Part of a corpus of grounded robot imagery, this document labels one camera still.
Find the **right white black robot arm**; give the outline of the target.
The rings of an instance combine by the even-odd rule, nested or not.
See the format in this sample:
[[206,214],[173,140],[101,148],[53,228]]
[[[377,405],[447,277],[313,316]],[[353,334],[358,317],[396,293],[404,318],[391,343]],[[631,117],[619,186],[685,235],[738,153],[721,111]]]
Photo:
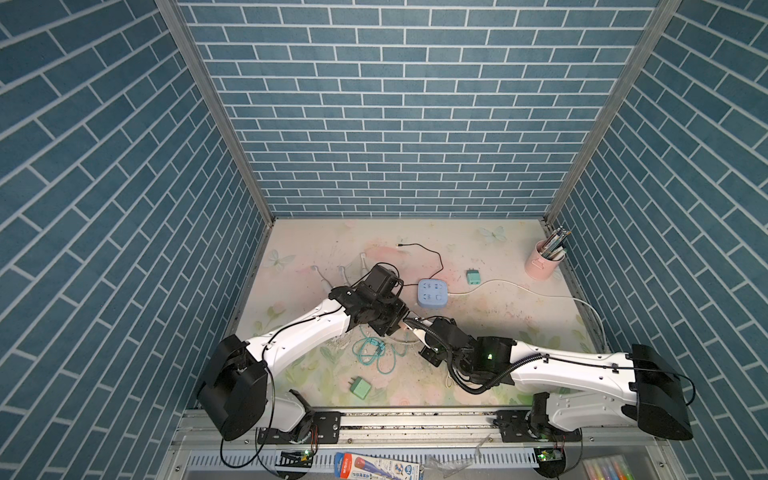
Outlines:
[[471,395],[513,385],[533,396],[528,416],[538,436],[584,427],[630,426],[655,437],[693,437],[686,377],[652,347],[630,352],[577,353],[506,337],[474,338],[444,317],[407,318],[422,341],[422,355],[444,364],[449,377]]

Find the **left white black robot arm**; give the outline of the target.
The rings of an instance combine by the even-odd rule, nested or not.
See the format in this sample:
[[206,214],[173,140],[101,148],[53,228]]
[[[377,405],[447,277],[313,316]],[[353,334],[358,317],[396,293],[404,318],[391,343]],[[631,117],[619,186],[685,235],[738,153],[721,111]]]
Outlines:
[[196,398],[225,441],[256,428],[302,440],[314,415],[301,395],[281,396],[276,379],[288,366],[327,341],[367,324],[387,336],[409,313],[395,294],[368,287],[336,287],[310,312],[248,340],[233,334],[215,348]]

